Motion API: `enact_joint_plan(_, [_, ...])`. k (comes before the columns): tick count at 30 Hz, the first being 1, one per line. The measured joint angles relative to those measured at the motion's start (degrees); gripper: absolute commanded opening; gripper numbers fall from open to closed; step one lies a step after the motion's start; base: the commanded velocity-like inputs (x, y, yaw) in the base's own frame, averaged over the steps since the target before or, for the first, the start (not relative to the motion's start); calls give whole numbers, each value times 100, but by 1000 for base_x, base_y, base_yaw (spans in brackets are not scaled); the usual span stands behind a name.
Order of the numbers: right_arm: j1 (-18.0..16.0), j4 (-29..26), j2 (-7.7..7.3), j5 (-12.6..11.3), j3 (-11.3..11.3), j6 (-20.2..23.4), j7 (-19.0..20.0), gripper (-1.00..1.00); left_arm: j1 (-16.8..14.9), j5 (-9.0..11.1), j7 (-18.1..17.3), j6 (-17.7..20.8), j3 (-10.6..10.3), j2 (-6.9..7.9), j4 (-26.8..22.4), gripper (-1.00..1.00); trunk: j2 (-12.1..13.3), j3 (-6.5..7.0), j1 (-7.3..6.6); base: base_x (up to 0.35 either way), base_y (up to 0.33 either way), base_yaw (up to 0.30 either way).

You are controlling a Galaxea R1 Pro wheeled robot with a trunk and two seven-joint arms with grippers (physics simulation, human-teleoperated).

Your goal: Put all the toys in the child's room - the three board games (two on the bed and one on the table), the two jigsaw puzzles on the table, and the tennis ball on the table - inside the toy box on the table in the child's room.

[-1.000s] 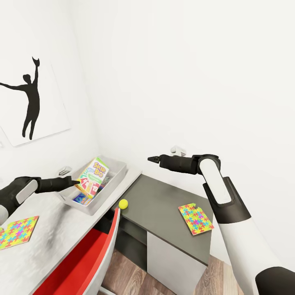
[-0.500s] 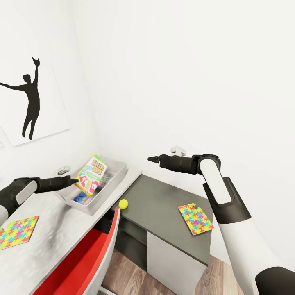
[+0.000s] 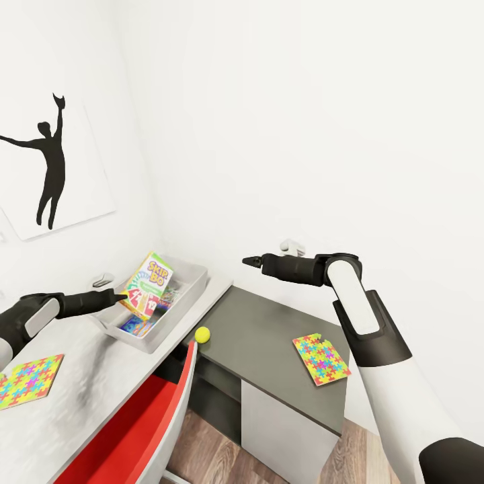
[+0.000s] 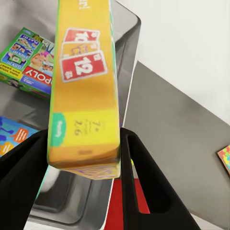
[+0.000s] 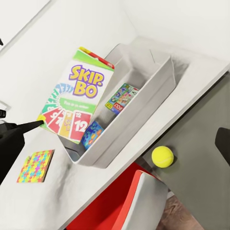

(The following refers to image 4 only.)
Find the board game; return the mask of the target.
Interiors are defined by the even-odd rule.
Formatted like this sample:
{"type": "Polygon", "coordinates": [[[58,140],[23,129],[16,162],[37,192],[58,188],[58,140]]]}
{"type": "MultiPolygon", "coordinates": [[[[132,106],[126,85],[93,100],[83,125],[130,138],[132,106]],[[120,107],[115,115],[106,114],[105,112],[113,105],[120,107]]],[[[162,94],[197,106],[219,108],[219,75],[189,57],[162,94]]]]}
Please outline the board game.
{"type": "Polygon", "coordinates": [[[121,177],[112,0],[58,0],[47,163],[121,177]]]}
{"type": "Polygon", "coordinates": [[[0,115],[0,157],[39,132],[0,115]]]}
{"type": "Polygon", "coordinates": [[[24,27],[0,54],[0,81],[50,102],[54,49],[24,27]]]}

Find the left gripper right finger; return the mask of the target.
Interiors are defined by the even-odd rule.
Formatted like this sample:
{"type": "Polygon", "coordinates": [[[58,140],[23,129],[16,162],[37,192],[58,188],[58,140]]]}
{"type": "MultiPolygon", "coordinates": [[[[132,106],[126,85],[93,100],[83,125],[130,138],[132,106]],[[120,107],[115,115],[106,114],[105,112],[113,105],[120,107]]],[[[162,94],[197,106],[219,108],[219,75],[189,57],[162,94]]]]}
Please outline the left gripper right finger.
{"type": "Polygon", "coordinates": [[[124,230],[201,230],[139,136],[120,128],[124,230]],[[139,211],[134,164],[150,214],[139,211]]]}

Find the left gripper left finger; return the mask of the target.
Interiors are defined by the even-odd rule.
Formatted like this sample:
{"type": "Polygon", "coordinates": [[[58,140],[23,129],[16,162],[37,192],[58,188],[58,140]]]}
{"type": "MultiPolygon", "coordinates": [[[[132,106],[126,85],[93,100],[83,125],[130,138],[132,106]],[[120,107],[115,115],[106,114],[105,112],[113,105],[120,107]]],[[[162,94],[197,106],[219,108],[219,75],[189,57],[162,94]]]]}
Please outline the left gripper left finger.
{"type": "Polygon", "coordinates": [[[0,230],[23,230],[49,165],[48,129],[0,157],[0,230]]]}

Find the jigsaw puzzle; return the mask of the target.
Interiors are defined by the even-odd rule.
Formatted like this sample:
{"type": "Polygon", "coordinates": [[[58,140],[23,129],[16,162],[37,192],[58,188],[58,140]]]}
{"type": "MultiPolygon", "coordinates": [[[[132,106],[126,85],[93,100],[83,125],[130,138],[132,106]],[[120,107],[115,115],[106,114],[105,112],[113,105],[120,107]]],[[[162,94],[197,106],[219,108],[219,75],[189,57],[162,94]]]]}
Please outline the jigsaw puzzle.
{"type": "Polygon", "coordinates": [[[223,161],[226,169],[228,170],[230,174],[230,145],[227,146],[225,149],[222,151],[218,152],[219,157],[223,161]]]}

